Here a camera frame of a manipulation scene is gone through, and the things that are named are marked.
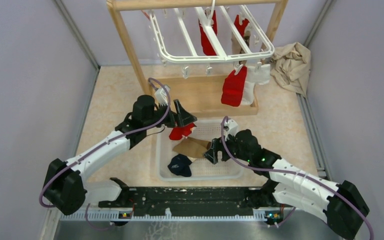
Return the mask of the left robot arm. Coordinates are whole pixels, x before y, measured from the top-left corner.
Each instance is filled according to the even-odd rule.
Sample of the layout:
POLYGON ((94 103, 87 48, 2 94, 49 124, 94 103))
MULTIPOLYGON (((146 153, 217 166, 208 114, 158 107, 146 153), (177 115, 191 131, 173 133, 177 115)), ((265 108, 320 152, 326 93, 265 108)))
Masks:
POLYGON ((86 205, 112 202, 118 207, 129 203, 130 193, 118 180, 88 183, 88 178, 115 157, 131 150, 147 137, 147 130, 188 127, 197 117, 186 111, 180 101, 173 101, 175 110, 168 104, 156 104, 150 95, 141 95, 134 102, 122 123, 99 143, 68 160, 53 160, 47 169, 39 203, 56 207, 64 215, 71 215, 86 205))

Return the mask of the white plastic basket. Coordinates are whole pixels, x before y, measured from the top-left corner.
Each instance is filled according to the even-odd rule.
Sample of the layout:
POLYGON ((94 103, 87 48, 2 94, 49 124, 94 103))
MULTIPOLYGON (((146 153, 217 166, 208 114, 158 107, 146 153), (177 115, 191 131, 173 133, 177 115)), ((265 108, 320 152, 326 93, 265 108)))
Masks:
POLYGON ((165 182, 180 181, 209 181, 237 179, 243 175, 244 168, 232 160, 222 161, 222 153, 218 153, 218 162, 213 163, 205 158, 212 139, 221 136, 220 118, 200 119, 194 124, 196 128, 181 140, 169 138, 171 128, 164 130, 156 137, 155 167, 157 176, 165 182), (169 170, 169 164, 174 157, 186 156, 191 164, 186 167, 191 176, 180 176, 169 170))

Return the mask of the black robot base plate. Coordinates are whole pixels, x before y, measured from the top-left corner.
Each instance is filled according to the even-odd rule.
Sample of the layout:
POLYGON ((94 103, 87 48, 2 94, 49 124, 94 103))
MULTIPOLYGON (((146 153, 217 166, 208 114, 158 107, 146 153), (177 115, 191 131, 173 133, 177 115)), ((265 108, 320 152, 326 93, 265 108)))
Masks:
POLYGON ((221 220, 243 217, 269 225, 285 218, 284 206, 257 187, 122 187, 115 200, 101 200, 99 208, 124 208, 122 218, 221 220))

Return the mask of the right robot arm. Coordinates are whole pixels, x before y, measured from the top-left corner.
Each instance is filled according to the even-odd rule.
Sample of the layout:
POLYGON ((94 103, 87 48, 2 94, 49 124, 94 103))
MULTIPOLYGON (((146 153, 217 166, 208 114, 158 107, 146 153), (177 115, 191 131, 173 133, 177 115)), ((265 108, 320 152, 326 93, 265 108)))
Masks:
POLYGON ((345 240, 353 240, 362 225, 375 238, 367 216, 370 209, 358 188, 350 181, 342 183, 314 176, 294 166, 279 154, 261 147, 249 129, 235 135, 214 138, 204 153, 213 164, 233 160, 240 166, 267 178, 261 199, 267 206, 277 203, 299 208, 322 220, 345 240))

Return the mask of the tan brown sock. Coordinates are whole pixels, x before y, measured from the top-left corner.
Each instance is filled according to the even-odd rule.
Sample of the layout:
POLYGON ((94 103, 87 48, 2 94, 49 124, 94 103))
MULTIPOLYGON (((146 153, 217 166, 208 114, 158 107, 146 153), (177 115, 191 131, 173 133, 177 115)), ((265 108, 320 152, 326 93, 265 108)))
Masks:
POLYGON ((173 151, 178 154, 193 159, 203 159, 207 146, 210 144, 208 140, 201 140, 193 137, 184 138, 173 147, 173 151))

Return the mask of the navy santa sock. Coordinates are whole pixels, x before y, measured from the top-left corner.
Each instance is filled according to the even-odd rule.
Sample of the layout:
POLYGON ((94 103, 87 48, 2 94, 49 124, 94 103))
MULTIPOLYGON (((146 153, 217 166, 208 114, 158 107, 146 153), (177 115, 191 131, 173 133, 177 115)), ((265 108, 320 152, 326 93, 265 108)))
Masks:
POLYGON ((172 159, 170 164, 167 165, 168 170, 176 175, 182 177, 191 177, 192 172, 190 169, 190 165, 193 162, 183 154, 177 154, 172 159))

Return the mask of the white clip drying hanger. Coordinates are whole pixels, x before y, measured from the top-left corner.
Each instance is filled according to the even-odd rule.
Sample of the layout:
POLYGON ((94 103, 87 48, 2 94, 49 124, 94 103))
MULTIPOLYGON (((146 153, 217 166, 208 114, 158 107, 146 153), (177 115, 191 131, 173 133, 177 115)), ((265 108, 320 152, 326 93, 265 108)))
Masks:
POLYGON ((222 13, 222 16, 225 18, 229 29, 232 34, 236 36, 239 40, 239 43, 242 45, 243 49, 246 51, 245 54, 227 54, 225 49, 222 47, 219 39, 217 38, 216 32, 213 27, 216 23, 213 21, 213 16, 215 12, 216 2, 213 1, 210 7, 210 10, 203 9, 200 6, 195 7, 195 12, 198 17, 198 23, 203 30, 204 36, 208 40, 210 46, 214 50, 213 55, 198 55, 197 51, 194 47, 190 34, 186 28, 184 23, 184 13, 180 11, 178 8, 174 8, 173 11, 177 17, 177 22, 180 27, 180 31, 182 32, 183 38, 187 45, 187 48, 190 52, 189 55, 185 56, 175 56, 168 52, 167 47, 164 42, 164 36, 161 32, 157 17, 153 10, 148 11, 148 16, 151 23, 151 29, 154 32, 154 41, 158 46, 158 56, 161 59, 163 65, 167 63, 183 65, 182 74, 185 79, 189 77, 189 65, 192 64, 211 64, 211 63, 235 63, 235 70, 238 73, 242 68, 240 62, 242 61, 250 61, 250 60, 263 60, 272 57, 275 52, 275 47, 272 44, 269 37, 262 30, 260 25, 255 20, 254 16, 251 14, 248 7, 244 4, 239 5, 241 9, 240 15, 249 20, 251 25, 251 30, 256 32, 256 38, 261 40, 263 47, 259 51, 251 51, 250 47, 242 40, 242 37, 238 33, 236 27, 234 26, 234 22, 228 15, 228 7, 221 5, 219 7, 219 11, 222 13))

